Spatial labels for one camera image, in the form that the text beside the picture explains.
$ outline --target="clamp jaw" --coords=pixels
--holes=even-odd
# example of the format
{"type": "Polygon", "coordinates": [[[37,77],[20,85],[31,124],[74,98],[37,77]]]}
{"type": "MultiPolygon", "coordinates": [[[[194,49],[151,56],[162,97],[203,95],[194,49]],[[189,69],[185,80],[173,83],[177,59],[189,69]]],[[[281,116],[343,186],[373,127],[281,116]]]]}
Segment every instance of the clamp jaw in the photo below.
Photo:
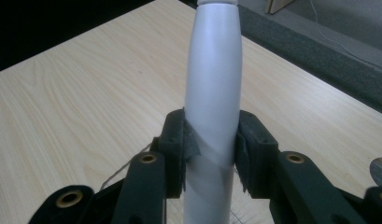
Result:
{"type": "MultiPolygon", "coordinates": [[[[186,160],[197,154],[184,110],[167,115],[149,152],[132,158],[127,176],[97,193],[68,186],[51,194],[32,217],[39,223],[165,223],[166,199],[185,189],[186,160]]],[[[305,155],[280,152],[275,138],[253,114],[240,112],[235,166],[244,191],[270,199],[276,224],[382,223],[382,187],[363,199],[334,187],[305,155]]]]}

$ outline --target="wooden table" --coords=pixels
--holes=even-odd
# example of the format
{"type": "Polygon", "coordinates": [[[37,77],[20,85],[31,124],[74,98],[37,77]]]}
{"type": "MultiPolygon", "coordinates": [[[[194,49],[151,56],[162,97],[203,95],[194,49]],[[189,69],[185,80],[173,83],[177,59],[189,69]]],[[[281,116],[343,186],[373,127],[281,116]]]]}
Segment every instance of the wooden table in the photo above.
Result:
{"type": "MultiPolygon", "coordinates": [[[[194,10],[158,0],[0,73],[0,223],[25,223],[57,189],[96,191],[184,105],[194,10]]],[[[281,150],[308,155],[362,196],[382,157],[382,115],[243,38],[242,108],[281,150]]],[[[168,223],[180,223],[169,201],[168,223]]],[[[268,201],[233,189],[233,212],[271,223],[268,201]]]]}

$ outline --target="wire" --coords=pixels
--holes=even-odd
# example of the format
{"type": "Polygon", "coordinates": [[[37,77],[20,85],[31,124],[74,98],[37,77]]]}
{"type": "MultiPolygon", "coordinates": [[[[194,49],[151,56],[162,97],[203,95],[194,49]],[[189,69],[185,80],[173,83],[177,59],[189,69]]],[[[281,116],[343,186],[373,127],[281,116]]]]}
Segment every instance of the wire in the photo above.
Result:
{"type": "Polygon", "coordinates": [[[374,67],[377,67],[377,68],[379,68],[379,69],[382,70],[382,66],[380,66],[379,64],[369,62],[369,61],[367,61],[367,60],[365,60],[365,59],[363,59],[363,58],[357,56],[356,54],[352,53],[349,49],[347,49],[345,46],[343,46],[341,43],[338,43],[338,42],[336,42],[336,41],[334,41],[334,40],[328,38],[325,34],[323,34],[323,33],[321,32],[321,30],[319,29],[319,26],[320,26],[320,25],[319,25],[319,22],[318,22],[318,13],[317,13],[317,11],[316,11],[316,7],[315,7],[315,5],[314,5],[314,3],[313,3],[313,0],[309,0],[309,1],[310,1],[310,5],[311,5],[311,7],[313,8],[313,11],[314,11],[314,13],[315,13],[315,19],[316,19],[317,30],[318,30],[319,34],[322,36],[322,38],[324,38],[326,41],[330,42],[332,45],[336,46],[337,48],[342,49],[342,50],[343,50],[345,53],[347,53],[348,55],[350,55],[350,56],[352,56],[352,57],[354,57],[354,58],[356,58],[356,59],[358,59],[358,60],[361,60],[361,61],[363,61],[363,62],[365,62],[365,63],[368,63],[368,64],[370,64],[370,65],[372,65],[372,66],[374,66],[374,67]]]}
{"type": "MultiPolygon", "coordinates": [[[[150,148],[150,145],[151,145],[151,144],[152,144],[152,143],[149,143],[146,147],[144,147],[143,149],[141,149],[140,152],[145,152],[148,148],[150,148]]],[[[111,181],[113,178],[115,178],[115,176],[117,176],[117,175],[118,175],[120,172],[122,172],[127,166],[129,166],[130,162],[131,162],[131,160],[127,161],[126,164],[124,164],[123,166],[121,166],[121,168],[120,168],[117,172],[115,172],[112,176],[110,176],[110,177],[103,183],[103,185],[101,185],[100,190],[103,190],[103,189],[106,187],[106,185],[109,183],[109,181],[111,181]]]]}

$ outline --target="white cylindrical object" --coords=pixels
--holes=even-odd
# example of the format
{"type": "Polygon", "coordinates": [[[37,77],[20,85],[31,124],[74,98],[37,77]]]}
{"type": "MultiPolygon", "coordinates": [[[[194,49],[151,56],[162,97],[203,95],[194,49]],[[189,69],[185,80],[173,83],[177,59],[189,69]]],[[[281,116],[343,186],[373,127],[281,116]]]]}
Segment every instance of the white cylindrical object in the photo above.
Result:
{"type": "Polygon", "coordinates": [[[200,5],[191,37],[185,118],[201,155],[187,162],[185,224],[229,222],[241,74],[237,6],[200,5]]]}

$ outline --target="light wood grain surface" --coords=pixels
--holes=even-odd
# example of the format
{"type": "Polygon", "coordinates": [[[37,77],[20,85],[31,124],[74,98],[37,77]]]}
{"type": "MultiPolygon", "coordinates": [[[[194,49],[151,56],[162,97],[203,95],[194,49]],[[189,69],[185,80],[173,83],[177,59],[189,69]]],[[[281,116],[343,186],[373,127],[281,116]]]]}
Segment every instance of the light wood grain surface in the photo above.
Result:
{"type": "MultiPolygon", "coordinates": [[[[26,223],[57,189],[101,184],[184,105],[194,10],[158,0],[0,73],[0,223],[26,223]]],[[[375,183],[382,115],[243,38],[242,108],[281,150],[308,155],[358,196],[375,183]]],[[[167,223],[181,222],[169,201],[167,223]]],[[[238,179],[233,212],[272,223],[238,179]]]]}

